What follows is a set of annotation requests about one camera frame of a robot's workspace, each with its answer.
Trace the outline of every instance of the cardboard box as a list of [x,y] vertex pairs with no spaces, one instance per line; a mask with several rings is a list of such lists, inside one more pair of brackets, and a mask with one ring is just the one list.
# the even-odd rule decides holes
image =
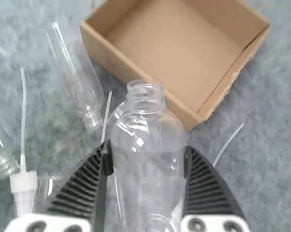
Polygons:
[[163,83],[189,130],[220,104],[269,23],[241,0],[108,0],[80,29],[90,56],[124,83]]

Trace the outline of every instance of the plastic tube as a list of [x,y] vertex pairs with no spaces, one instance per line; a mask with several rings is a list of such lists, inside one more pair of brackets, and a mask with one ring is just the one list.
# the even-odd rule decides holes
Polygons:
[[212,166],[215,168],[215,166],[218,163],[219,158],[221,158],[221,156],[223,155],[223,152],[225,151],[225,149],[227,148],[227,146],[231,143],[231,141],[234,139],[234,137],[237,135],[237,133],[239,133],[239,131],[243,128],[244,124],[241,123],[241,125],[234,131],[234,133],[229,137],[229,139],[227,140],[227,142],[224,144],[224,146],[222,147],[222,149],[219,151],[217,157],[215,158]]
[[24,68],[20,68],[23,88],[23,102],[22,102],[22,124],[21,124],[21,158],[20,158],[20,170],[26,171],[26,160],[25,160],[25,119],[26,119],[26,80],[24,74]]

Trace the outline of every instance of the bottle mouth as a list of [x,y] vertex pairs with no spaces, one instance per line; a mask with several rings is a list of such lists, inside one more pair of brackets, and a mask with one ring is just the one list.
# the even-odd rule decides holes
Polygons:
[[129,98],[148,98],[164,96],[162,84],[149,83],[147,80],[131,81],[127,85]]
[[166,108],[163,85],[136,80],[127,85],[127,100],[131,111],[150,114]]
[[175,232],[168,218],[160,214],[148,215],[146,232]]
[[82,116],[82,121],[88,132],[93,132],[102,126],[102,116],[96,113],[87,112]]

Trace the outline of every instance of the gray carpet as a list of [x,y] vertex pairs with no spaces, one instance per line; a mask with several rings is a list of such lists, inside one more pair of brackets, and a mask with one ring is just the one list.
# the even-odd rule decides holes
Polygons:
[[[243,69],[211,118],[188,132],[189,144],[211,162],[235,129],[244,127],[225,150],[217,170],[226,180],[255,232],[291,231],[291,0],[249,0],[271,22],[255,58]],[[91,0],[0,0],[0,105],[19,139],[21,79],[28,81],[26,154],[39,175],[64,174],[99,144],[69,114],[63,89],[48,61],[43,29],[49,22],[78,25]],[[125,86],[95,64],[112,109]],[[14,216],[9,182],[0,180],[0,232]],[[118,231],[115,197],[108,195],[106,231]]]

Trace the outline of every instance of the empty bottle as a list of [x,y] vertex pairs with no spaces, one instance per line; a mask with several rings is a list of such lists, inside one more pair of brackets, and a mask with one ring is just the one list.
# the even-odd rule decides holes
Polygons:
[[170,222],[185,191],[185,132],[166,108],[163,87],[144,80],[127,86],[126,106],[111,130],[123,229],[179,231]]
[[81,37],[65,43],[57,22],[52,23],[47,36],[73,108],[87,130],[99,128],[104,94]]

